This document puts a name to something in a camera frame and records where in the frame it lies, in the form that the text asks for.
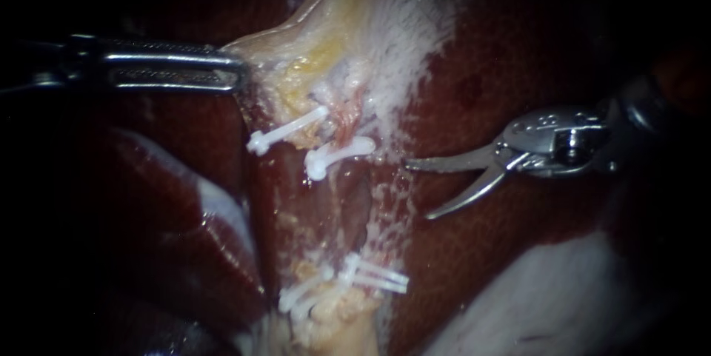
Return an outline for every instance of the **glistening organ surface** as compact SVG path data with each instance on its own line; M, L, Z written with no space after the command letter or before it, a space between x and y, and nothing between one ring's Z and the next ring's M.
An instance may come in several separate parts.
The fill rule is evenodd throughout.
M421 214L472 176L414 175L399 165L404 155L481 146L513 116L537 106L596 100L602 89L588 84L592 46L578 30L571 1L179 0L134 16L133 26L154 37L240 38L227 49L253 63L256 74L255 86L239 98L247 130L231 98L142 95L91 104L79 127L83 152L71 165L79 195L74 202L84 200L78 214L93 224L89 232L96 233L95 245L113 262L122 287L198 320L245 351L251 344L286 354L301 348L333 353L349 346L338 342L343 332L319 330L337 326L354 343L377 342L383 354L405 355L423 350L458 312L468 317L450 326L457 335L447 352L471 346L468 337L490 340L482 330L496 330L501 340L481 352L527 354L546 346L562 355L597 351L611 333L591 327L621 324L634 309L625 280L619 293L632 295L609 296L609 288L617 288L615 272L626 270L604 234L619 223L625 186L605 178L512 177L485 201L433 226ZM187 4L201 5L199 13ZM299 5L306 9L297 11ZM290 31L243 38L295 11L304 19ZM309 127L291 144L275 144L264 157L244 154L250 132L277 127L318 104L332 110L325 124ZM336 164L323 181L310 181L307 149L331 139L346 145L353 135L375 139L375 154ZM205 207L206 191L217 194L211 208ZM244 192L248 210L239 201ZM215 212L223 206L250 216L254 254L239 234L245 230ZM546 253L556 249L570 253ZM294 325L301 343L294 345L289 331L281 331L289 317L274 311L280 290L323 264L341 271L351 251L406 274L407 294L380 299L366 286L325 299L331 303L321 302L306 321L316 329ZM562 259L555 259L561 263L558 281L549 281L573 285L515 291L545 284L539 277L550 255ZM565 261L598 268L576 269ZM508 266L515 268L502 274ZM589 280L575 280L581 270ZM477 298L491 293L484 288L492 282L511 297ZM599 285L576 288L578 282ZM316 292L328 289L325 283ZM563 293L569 297L561 297L560 313L517 307L549 304ZM609 301L610 310L622 312L571 317L566 308L581 297ZM343 303L334 305L338 299ZM353 304L363 307L343 307ZM493 312L476 312L482 309ZM530 324L508 320L511 315ZM592 340L570 339L576 336Z

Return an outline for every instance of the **white plastic clip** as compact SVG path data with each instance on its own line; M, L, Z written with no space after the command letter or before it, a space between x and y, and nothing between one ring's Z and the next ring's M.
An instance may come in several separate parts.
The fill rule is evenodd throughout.
M247 150L250 152L254 152L257 156L264 156L264 154L267 153L272 144L283 140L287 137L287 135L291 134L292 132L300 130L306 127L307 125L313 123L314 121L317 121L320 118L327 116L328 113L329 112L327 107L320 106L315 108L311 112L308 112L307 114L303 115L302 117L297 118L296 120L291 121L290 123L287 123L275 130L269 131L266 134L264 134L262 131L255 131L252 133L250 142L247 143Z
M366 262L356 253L349 253L344 260L343 271L338 274L338 282L343 286L360 284L405 294L410 279L393 270Z
M279 291L279 311L286 313L292 308L295 309L298 300L301 299L307 292L311 289L316 288L320 283L328 281L333 278L334 271L330 266L323 266L318 271L318 274L307 279L302 283L298 283L295 286L291 286L289 289L282 289Z
M326 168L341 159L353 156L370 155L375 151L375 141L368 137L353 137L347 147L333 150L333 142L329 142L317 150L310 150L306 154L304 165L306 174L314 181L326 178Z

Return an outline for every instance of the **dark background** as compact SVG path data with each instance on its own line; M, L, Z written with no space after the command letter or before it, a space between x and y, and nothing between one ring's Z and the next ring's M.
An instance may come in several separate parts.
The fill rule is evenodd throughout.
M72 32L119 34L122 16L140 14L165 1L2 0L2 35L61 38ZM709 0L599 1L606 5L610 23L606 41L615 45L612 61L601 70L601 82L605 77L647 66L680 41L709 44ZM11 58L4 58L10 61L8 70L12 70ZM10 331L16 332L6 345L14 343L32 353L45 347L71 349L74 354L92 354L94 349L93 297L101 272L73 240L72 216L58 214L61 205L54 204L51 195L61 190L53 180L52 155L62 148L54 130L64 106L74 101L54 94L0 97L0 182L5 188L0 198L0 224L5 228L4 284L11 292L6 299L13 310L6 321L14 328ZM704 145L689 144L686 149L670 152L686 152L693 163L662 165L661 169L670 174L697 175L698 188L675 189L677 196L702 201L698 194L709 182L704 171ZM665 190L664 182L658 185L660 191ZM666 253L670 259L665 260L670 285L688 289L692 295L675 314L629 349L629 355L689 354L696 344L704 343L707 335L707 298L700 293L696 296L693 289L706 280L708 268L703 263L702 246L708 245L701 233L708 218L687 215L678 205L675 199L667 204L650 204L650 214L656 216L650 224L668 232L671 238Z

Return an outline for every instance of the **hem-o-lok clip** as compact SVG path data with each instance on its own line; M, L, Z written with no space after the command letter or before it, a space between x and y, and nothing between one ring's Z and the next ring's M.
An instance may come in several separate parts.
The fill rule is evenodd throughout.
M404 166L440 173L484 170L464 192L425 215L433 220L477 201L509 172L545 178L582 174L606 137L607 127L595 111L553 107L514 119L485 147L450 157L406 159Z
M330 288L311 294L316 287L329 281ZM338 274L331 266L322 266L314 276L282 289L279 292L278 309L281 313L289 313L294 321L300 321L308 317L315 305L331 297L338 297L353 286L405 294L409 283L410 279L406 275L365 261L357 253L351 252L344 259Z

